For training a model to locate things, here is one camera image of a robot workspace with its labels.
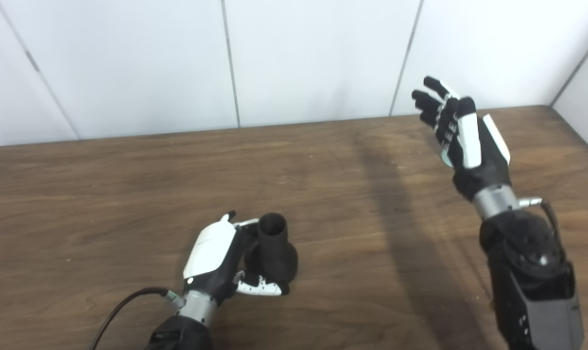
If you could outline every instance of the wire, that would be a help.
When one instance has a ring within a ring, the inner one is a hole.
[[[558,241],[560,241],[560,227],[558,224],[558,218],[555,216],[555,212],[553,210],[553,207],[551,206],[551,204],[548,201],[545,201],[545,200],[543,200],[540,203],[540,207],[545,212],[545,214],[547,215],[547,218],[549,219],[549,222],[551,223],[551,226],[553,228],[553,234],[555,235],[556,239]]]
[[[106,330],[106,328],[108,328],[110,322],[115,318],[115,316],[117,315],[119,310],[121,310],[121,308],[123,308],[127,303],[132,301],[132,299],[134,299],[136,297],[140,297],[141,295],[147,295],[147,294],[159,294],[161,297],[166,297],[168,293],[169,293],[169,290],[167,288],[150,287],[150,288],[143,288],[141,290],[137,290],[136,292],[127,296],[117,306],[115,306],[115,308],[112,310],[112,312],[110,312],[108,317],[106,317],[104,323],[102,324],[102,326],[100,327],[100,329],[96,333],[96,337],[93,339],[93,343],[91,343],[89,350],[95,350],[96,347],[98,347],[99,340],[101,339],[102,335],[104,334],[104,331]]]

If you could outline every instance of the wood grain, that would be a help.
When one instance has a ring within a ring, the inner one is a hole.
[[[588,350],[588,148],[547,107],[491,111],[519,195],[550,199]],[[502,350],[479,220],[417,117],[0,148],[0,348],[87,348],[144,286],[181,286],[198,232],[276,210],[300,255],[287,297],[236,296],[217,349]],[[102,349],[173,312],[129,304]]]

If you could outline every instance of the black vase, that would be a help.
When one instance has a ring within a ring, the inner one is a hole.
[[[298,253],[288,242],[288,224],[280,213],[267,213],[257,224],[257,239],[246,251],[247,270],[268,281],[290,283],[298,271]]]

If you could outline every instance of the cable connector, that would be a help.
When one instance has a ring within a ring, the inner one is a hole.
[[[177,293],[172,290],[167,291],[165,298],[168,301],[171,301],[171,304],[175,305],[177,308],[182,308],[186,304],[186,300],[183,299],[183,297],[177,295]]]
[[[542,198],[540,197],[525,197],[519,198],[519,207],[527,208],[531,206],[539,206],[542,203]]]

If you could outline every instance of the robotic arm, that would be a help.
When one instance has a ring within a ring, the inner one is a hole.
[[[578,350],[583,324],[572,263],[549,204],[518,199],[512,190],[510,152],[490,115],[478,117],[473,99],[459,97],[431,77],[415,90],[420,119],[434,129],[453,182],[482,219],[480,246],[487,255],[499,331],[511,350]],[[523,208],[541,205],[549,224]]]

